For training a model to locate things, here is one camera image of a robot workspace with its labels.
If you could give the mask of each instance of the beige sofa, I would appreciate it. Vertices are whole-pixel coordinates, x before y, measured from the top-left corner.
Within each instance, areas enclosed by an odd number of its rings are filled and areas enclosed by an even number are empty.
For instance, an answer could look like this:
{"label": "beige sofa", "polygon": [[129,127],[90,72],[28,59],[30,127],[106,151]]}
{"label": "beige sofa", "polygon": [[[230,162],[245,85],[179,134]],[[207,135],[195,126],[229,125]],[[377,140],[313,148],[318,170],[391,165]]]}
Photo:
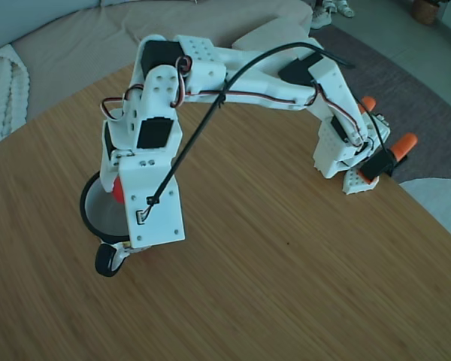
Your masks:
{"label": "beige sofa", "polygon": [[[301,0],[204,0],[197,5],[154,0],[103,8],[90,8],[94,1],[98,5],[98,0],[71,0],[69,5],[74,3],[77,7],[80,1],[87,9],[54,20],[12,42],[30,74],[28,120],[132,63],[138,43],[146,35],[204,36],[217,46],[228,47],[276,17],[287,17],[307,31],[312,17],[312,10]],[[53,16],[59,14],[57,9],[53,11]],[[17,24],[19,20],[10,21]],[[33,25],[33,21],[27,22],[28,27]]]}

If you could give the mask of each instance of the white cushion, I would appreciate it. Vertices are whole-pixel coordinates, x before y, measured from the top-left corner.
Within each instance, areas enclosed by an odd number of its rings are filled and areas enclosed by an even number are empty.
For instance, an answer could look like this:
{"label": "white cushion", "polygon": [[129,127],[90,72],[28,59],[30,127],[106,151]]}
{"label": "white cushion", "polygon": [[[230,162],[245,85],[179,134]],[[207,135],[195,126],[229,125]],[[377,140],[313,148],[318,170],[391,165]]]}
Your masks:
{"label": "white cushion", "polygon": [[0,0],[0,47],[99,0]]}

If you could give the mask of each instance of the white sneaker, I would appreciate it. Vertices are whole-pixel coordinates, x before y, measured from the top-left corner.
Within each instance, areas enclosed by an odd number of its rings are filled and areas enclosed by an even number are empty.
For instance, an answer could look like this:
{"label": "white sneaker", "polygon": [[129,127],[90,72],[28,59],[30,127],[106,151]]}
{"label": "white sneaker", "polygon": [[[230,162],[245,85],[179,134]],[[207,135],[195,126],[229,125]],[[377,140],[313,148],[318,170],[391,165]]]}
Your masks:
{"label": "white sneaker", "polygon": [[331,13],[337,13],[337,6],[333,0],[323,0],[322,7],[331,11]]}
{"label": "white sneaker", "polygon": [[331,9],[325,9],[319,6],[314,9],[313,19],[311,21],[310,27],[312,29],[321,29],[323,26],[330,25],[332,23]]}
{"label": "white sneaker", "polygon": [[339,10],[340,14],[343,14],[345,17],[354,17],[354,15],[356,15],[354,10],[349,7],[347,0],[335,0],[335,1],[337,9]]}

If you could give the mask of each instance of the wood grain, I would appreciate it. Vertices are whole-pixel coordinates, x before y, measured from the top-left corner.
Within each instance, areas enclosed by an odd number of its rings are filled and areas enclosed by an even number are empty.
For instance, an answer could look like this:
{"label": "wood grain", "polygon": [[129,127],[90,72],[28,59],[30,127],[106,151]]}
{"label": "wood grain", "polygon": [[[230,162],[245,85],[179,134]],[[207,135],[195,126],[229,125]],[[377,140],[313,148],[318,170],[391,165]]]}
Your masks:
{"label": "wood grain", "polygon": [[387,177],[323,179],[305,111],[223,107],[177,175],[187,240],[98,276],[78,201],[130,70],[0,143],[0,361],[451,360],[451,236]]}

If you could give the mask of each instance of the white 3d-printed robot arm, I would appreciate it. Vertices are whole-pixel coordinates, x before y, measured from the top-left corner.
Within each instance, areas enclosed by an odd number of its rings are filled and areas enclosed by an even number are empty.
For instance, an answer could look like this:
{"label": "white 3d-printed robot arm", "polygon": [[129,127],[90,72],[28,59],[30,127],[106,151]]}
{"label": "white 3d-printed robot arm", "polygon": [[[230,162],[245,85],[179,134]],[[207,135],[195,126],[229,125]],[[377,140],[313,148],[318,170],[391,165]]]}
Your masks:
{"label": "white 3d-printed robot arm", "polygon": [[[308,43],[320,47],[313,39]],[[209,39],[182,35],[174,41],[152,35],[141,42],[132,91],[127,92],[123,108],[104,122],[100,173],[107,192],[117,185],[117,177],[121,181],[132,248],[185,238],[174,177],[152,212],[147,204],[170,171],[182,138],[175,107],[181,102],[213,102],[225,82],[260,54],[223,49]],[[189,67],[181,74],[176,60],[185,58]],[[380,144],[371,119],[359,111],[336,62],[303,48],[277,53],[245,72],[225,100],[300,111],[316,99],[328,105],[330,114],[321,119],[313,158],[316,168],[330,178],[371,156]],[[378,120],[386,139],[389,128]],[[359,184],[360,190],[375,184]],[[351,193],[346,184],[345,191]]]}

